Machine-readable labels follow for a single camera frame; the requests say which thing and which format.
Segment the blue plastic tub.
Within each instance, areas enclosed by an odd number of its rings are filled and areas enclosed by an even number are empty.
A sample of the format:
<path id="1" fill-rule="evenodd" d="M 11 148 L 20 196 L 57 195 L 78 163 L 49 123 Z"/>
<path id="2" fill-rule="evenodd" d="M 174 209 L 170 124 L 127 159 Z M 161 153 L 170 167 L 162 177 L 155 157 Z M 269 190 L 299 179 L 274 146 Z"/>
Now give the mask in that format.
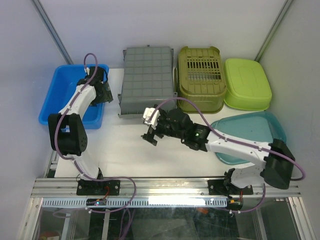
<path id="1" fill-rule="evenodd" d="M 58 113 L 66 106 L 76 91 L 77 82 L 84 77 L 82 64 L 67 64 L 56 68 L 38 117 L 41 125 L 47 126 L 49 115 Z M 101 127 L 104 109 L 105 105 L 100 103 L 86 110 L 82 119 L 86 130 L 96 130 Z"/>

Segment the grey plastic crate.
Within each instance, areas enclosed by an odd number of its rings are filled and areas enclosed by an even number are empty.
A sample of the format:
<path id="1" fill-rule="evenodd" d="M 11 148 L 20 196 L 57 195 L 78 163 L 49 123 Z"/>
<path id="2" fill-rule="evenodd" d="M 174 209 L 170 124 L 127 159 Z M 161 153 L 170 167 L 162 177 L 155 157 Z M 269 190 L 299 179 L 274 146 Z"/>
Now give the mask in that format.
<path id="1" fill-rule="evenodd" d="M 118 94 L 120 118 L 139 118 L 145 108 L 176 98 L 174 49 L 169 46 L 128 47 L 123 51 L 124 76 Z"/>

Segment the olive green slotted basket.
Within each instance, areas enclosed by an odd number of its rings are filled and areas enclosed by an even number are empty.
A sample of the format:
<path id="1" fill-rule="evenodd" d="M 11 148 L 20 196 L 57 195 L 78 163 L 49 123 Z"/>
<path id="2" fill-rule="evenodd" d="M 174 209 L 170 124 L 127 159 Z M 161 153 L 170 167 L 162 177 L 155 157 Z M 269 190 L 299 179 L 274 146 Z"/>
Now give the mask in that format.
<path id="1" fill-rule="evenodd" d="M 174 70 L 177 96 L 193 102 L 202 113 L 215 114 L 224 105 L 227 92 L 220 50 L 183 47 Z"/>

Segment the lime green plastic basin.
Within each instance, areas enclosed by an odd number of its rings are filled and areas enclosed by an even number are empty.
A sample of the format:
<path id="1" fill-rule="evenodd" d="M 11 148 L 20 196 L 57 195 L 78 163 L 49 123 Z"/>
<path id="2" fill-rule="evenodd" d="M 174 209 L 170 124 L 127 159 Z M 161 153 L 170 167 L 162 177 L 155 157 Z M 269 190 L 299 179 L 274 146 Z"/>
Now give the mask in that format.
<path id="1" fill-rule="evenodd" d="M 223 70 L 227 87 L 224 103 L 228 107 L 244 111 L 264 111 L 269 108 L 272 91 L 259 62 L 228 58 Z"/>

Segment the teal transparent tub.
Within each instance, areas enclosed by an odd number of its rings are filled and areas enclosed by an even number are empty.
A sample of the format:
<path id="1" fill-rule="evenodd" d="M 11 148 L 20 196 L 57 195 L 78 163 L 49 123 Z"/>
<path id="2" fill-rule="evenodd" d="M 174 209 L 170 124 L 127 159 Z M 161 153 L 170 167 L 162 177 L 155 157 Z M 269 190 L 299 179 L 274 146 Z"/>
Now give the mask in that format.
<path id="1" fill-rule="evenodd" d="M 285 131 L 269 111 L 259 111 L 225 117 L 217 120 L 211 126 L 225 134 L 255 142 L 273 142 L 278 139 L 287 142 Z"/>

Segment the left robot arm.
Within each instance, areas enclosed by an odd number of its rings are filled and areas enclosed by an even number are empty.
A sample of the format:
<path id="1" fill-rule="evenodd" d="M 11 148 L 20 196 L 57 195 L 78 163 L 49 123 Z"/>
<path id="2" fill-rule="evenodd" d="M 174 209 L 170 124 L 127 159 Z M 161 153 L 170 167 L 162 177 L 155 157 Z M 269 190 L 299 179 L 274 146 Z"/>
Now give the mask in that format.
<path id="1" fill-rule="evenodd" d="M 63 160 L 71 162 L 82 180 L 88 181 L 87 188 L 100 194 L 105 188 L 103 174 L 87 151 L 88 137 L 83 117 L 89 107 L 111 103 L 113 95 L 108 83 L 107 70 L 100 66 L 85 68 L 68 103 L 58 113 L 48 116 L 50 144 Z"/>

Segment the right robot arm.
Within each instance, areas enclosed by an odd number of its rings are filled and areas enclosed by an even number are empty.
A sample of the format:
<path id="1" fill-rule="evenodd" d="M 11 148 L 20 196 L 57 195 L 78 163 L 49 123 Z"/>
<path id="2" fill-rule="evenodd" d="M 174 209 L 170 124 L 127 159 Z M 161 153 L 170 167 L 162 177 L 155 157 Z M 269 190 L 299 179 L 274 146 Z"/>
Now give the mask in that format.
<path id="1" fill-rule="evenodd" d="M 268 184 L 280 190 L 287 190 L 290 186 L 294 156 L 280 139 L 254 142 L 229 136 L 208 125 L 194 123 L 178 108 L 165 111 L 147 107 L 142 118 L 149 127 L 142 138 L 154 146 L 157 145 L 155 137 L 167 136 L 180 139 L 182 144 L 195 151 L 222 153 L 250 162 L 251 166 L 225 172 L 223 187 L 230 194 L 252 184 Z"/>

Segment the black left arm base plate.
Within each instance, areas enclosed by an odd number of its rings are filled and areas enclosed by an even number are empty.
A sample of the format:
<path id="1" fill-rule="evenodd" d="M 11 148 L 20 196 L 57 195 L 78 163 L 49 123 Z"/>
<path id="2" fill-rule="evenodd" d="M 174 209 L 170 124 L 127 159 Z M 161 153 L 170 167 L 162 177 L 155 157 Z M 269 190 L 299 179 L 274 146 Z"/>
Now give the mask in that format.
<path id="1" fill-rule="evenodd" d="M 80 179 L 77 184 L 77 196 L 118 196 L 120 180 L 92 181 Z"/>

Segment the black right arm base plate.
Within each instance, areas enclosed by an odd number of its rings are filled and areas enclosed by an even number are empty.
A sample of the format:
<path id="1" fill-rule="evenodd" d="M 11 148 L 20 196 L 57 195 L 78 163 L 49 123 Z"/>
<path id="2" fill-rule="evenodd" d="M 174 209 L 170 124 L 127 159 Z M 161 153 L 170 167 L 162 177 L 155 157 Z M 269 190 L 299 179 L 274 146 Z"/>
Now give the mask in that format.
<path id="1" fill-rule="evenodd" d="M 224 179 L 210 179 L 207 181 L 208 185 L 208 192 L 209 195 L 223 195 L 223 196 L 230 196 L 230 195 L 253 195 L 253 189 L 251 186 L 247 186 L 244 188 L 239 188 L 231 183 L 227 182 Z"/>

